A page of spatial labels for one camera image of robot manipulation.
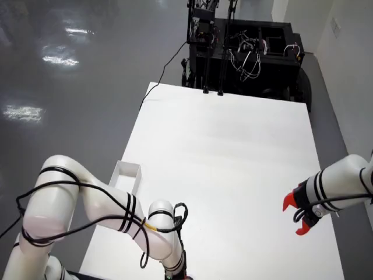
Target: white wall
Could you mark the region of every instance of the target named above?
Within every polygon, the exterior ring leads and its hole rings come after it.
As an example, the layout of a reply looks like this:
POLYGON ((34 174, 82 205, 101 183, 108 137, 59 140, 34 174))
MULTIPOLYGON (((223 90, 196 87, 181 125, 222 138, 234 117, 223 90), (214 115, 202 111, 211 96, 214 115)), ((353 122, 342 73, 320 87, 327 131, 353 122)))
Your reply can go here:
POLYGON ((335 0, 316 53, 347 150, 366 159, 373 149, 372 11, 372 0, 335 0))
POLYGON ((272 21, 274 0, 242 0, 240 19, 272 21))
POLYGON ((272 19, 274 22, 284 22, 289 0, 274 0, 272 7, 272 19))
POLYGON ((301 35, 305 51, 317 51, 332 5, 333 0, 288 0, 283 21, 290 22, 293 32, 301 35))

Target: black band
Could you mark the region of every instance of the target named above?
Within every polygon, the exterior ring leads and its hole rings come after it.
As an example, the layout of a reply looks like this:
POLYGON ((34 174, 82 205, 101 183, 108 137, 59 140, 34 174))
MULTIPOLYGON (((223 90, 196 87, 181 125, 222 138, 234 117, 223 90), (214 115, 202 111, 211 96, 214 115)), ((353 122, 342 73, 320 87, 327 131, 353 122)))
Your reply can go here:
POLYGON ((320 172, 315 175, 315 179, 314 179, 314 190, 315 190, 317 200, 321 200, 321 197, 319 195, 319 191, 317 190, 317 177, 319 176, 319 174, 320 174, 320 172))
POLYGON ((70 170, 67 170, 66 168, 59 167, 59 166, 48 166, 48 167, 42 169, 41 172, 39 173, 39 175, 44 173, 44 172, 47 172, 47 171, 58 171, 58 172, 65 173, 66 175, 70 176, 74 181, 79 183, 79 178, 77 177, 77 175, 72 173, 70 170))
POLYGON ((65 273, 64 273, 64 268, 61 265, 61 276, 59 277, 59 280, 65 280, 65 273))
POLYGON ((184 258, 184 254, 181 253, 180 260, 177 262, 177 264, 174 267, 168 268, 168 267, 163 266, 164 269, 167 270, 167 271, 175 271, 175 270, 177 270, 180 267, 183 258, 184 258))
POLYGON ((127 211, 126 211, 126 215, 125 215, 125 217, 123 219, 122 225, 118 229, 119 232, 121 232, 123 230, 124 225, 126 224, 126 221, 128 219, 128 209, 129 209, 130 206, 131 206, 131 195, 129 193, 127 193, 127 207, 126 207, 127 211))
POLYGON ((364 169, 365 169, 365 168, 362 168, 362 169, 360 170, 360 172, 359 172, 359 178, 360 178, 361 183, 362 183, 363 186, 364 186, 364 189, 367 191, 367 193, 368 193, 368 194, 372 194, 371 191, 369 190, 369 188, 367 187, 367 185, 365 185, 365 182, 364 182, 364 180, 363 180, 363 170, 364 170, 364 169))
POLYGON ((166 210, 157 210, 157 211, 154 211, 153 213, 151 213, 151 214, 147 217, 147 219, 149 220, 152 216, 154 216, 154 215, 158 215, 158 214, 165 214, 165 215, 167 215, 167 216, 170 216, 171 219, 174 218, 173 215, 172 215, 171 213, 169 213, 169 211, 166 211, 166 210))
POLYGON ((52 245, 54 243, 53 241, 49 242, 49 243, 45 243, 45 244, 44 243, 34 243, 32 241, 29 241, 31 236, 27 233, 27 231, 24 229, 24 227, 21 227, 21 234, 26 239, 26 241, 29 242, 34 247, 44 248, 44 247, 48 247, 49 245, 52 245))
MULTIPOLYGON (((136 197, 134 195, 133 196, 133 204, 132 204, 132 213, 134 214, 135 211, 136 211, 136 197)), ((126 230, 124 231, 124 233, 127 233, 129 231, 129 228, 131 227, 131 224, 132 224, 132 219, 133 218, 130 218, 129 221, 128 221, 128 225, 126 227, 126 230)))
POLYGON ((145 224, 145 221, 146 221, 146 218, 144 218, 144 220, 142 220, 142 223, 141 223, 141 226, 139 226, 139 229, 138 231, 135 233, 135 235, 133 236, 132 240, 134 240, 136 238, 136 236, 139 234, 141 228, 144 226, 145 224))
MULTIPOLYGON (((324 199, 327 199, 327 196, 326 196, 326 194, 325 194, 325 192, 324 192, 324 188, 323 188, 323 186, 322 186, 322 173, 324 172, 324 170, 323 171, 321 171, 320 172, 320 175, 319 175, 319 186, 320 186, 320 191, 321 191, 321 195, 324 197, 324 199)), ((334 210, 331 210, 331 211, 339 211, 340 210, 340 208, 338 208, 338 207, 335 207, 331 202, 327 202, 326 203, 330 208, 332 208, 332 209, 334 209, 334 210)))

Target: white box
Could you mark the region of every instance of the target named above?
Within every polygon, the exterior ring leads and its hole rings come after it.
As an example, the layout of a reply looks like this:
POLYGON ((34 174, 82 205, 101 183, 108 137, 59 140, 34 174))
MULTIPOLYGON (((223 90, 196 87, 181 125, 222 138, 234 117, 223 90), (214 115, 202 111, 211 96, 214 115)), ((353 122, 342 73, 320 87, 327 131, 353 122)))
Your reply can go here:
POLYGON ((136 195, 141 181, 141 167, 135 163, 118 161, 109 186, 136 195))

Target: wheel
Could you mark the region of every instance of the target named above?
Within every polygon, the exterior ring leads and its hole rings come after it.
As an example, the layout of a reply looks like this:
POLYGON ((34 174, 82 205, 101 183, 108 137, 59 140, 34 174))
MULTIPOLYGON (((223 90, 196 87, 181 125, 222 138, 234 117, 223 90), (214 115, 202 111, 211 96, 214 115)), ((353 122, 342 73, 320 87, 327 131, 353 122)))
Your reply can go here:
POLYGON ((182 73, 182 76, 181 76, 181 86, 187 86, 187 75, 185 74, 185 72, 182 73))
POLYGON ((283 100, 289 101, 290 100, 290 92, 288 88, 282 90, 283 100))
POLYGON ((295 85, 294 91, 295 92, 292 93, 292 95, 294 96, 294 101, 305 103, 308 112, 311 112, 312 87, 307 74, 302 68, 299 69, 297 83, 295 85))

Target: black cable tie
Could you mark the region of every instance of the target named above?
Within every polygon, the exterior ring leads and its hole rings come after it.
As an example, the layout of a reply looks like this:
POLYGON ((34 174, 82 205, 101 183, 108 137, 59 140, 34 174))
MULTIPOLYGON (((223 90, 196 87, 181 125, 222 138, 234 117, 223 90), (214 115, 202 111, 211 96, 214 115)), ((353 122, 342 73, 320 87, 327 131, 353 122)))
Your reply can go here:
POLYGON ((77 183, 80 182, 79 178, 77 177, 77 175, 75 175, 73 172, 71 172, 70 170, 64 168, 64 167, 61 167, 61 166, 48 166, 46 168, 43 168, 40 172, 39 172, 39 175, 43 174, 44 172, 47 172, 47 171, 56 171, 56 172, 61 172, 63 174, 66 174, 67 176, 69 176, 72 180, 76 181, 77 183))
POLYGON ((26 239, 26 241, 28 241, 34 247, 45 248, 54 243, 54 241, 45 242, 45 243, 34 242, 34 239, 29 235, 29 233, 27 232, 26 229, 24 229, 24 227, 21 228, 21 234, 23 238, 26 239))
POLYGON ((145 224, 145 221, 146 221, 146 217, 144 218, 144 220, 142 220, 141 222, 141 226, 139 227, 138 231, 135 233, 135 235, 133 236, 132 240, 134 240, 136 238, 136 236, 139 234, 141 228, 144 226, 145 224))
POLYGON ((363 185, 364 189, 367 191, 368 194, 370 194, 372 197, 371 197, 371 204, 373 204, 373 194, 372 192, 369 190, 369 188, 367 187, 367 185, 365 185, 365 182, 363 180, 363 170, 365 168, 362 168, 359 172, 359 178, 360 178, 360 181, 361 181, 361 184, 363 185))

